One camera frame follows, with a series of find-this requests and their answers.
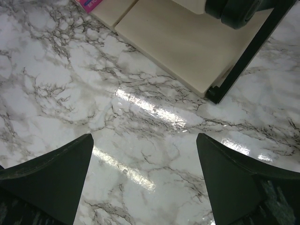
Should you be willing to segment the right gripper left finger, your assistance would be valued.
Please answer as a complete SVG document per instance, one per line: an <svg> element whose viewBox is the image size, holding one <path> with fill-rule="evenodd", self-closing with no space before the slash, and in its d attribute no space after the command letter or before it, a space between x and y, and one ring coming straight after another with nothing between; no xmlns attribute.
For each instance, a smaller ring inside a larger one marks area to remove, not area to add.
<svg viewBox="0 0 300 225"><path fill-rule="evenodd" d="M84 134L44 155L0 169L2 225L74 223L94 146Z"/></svg>

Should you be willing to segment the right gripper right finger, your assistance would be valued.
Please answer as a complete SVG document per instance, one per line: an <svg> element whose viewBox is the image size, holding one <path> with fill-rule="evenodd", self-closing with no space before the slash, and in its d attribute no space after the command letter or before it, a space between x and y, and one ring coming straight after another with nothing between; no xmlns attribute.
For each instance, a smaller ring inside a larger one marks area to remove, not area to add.
<svg viewBox="0 0 300 225"><path fill-rule="evenodd" d="M232 150L204 133L198 156L217 225L298 225L300 174Z"/></svg>

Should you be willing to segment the pink toothpaste box back side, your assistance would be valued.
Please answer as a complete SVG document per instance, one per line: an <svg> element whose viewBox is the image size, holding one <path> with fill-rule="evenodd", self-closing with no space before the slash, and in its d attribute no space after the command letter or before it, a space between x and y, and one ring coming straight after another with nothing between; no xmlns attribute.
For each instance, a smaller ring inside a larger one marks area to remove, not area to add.
<svg viewBox="0 0 300 225"><path fill-rule="evenodd" d="M103 0L74 0L86 13L90 13L97 7Z"/></svg>

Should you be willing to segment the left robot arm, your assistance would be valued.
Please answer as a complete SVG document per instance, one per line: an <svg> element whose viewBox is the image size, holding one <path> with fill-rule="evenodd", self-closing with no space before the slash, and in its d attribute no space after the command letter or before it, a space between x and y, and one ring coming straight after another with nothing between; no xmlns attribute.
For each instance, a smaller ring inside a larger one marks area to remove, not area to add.
<svg viewBox="0 0 300 225"><path fill-rule="evenodd" d="M245 26L257 11L274 8L275 0L207 0L205 13L233 29Z"/></svg>

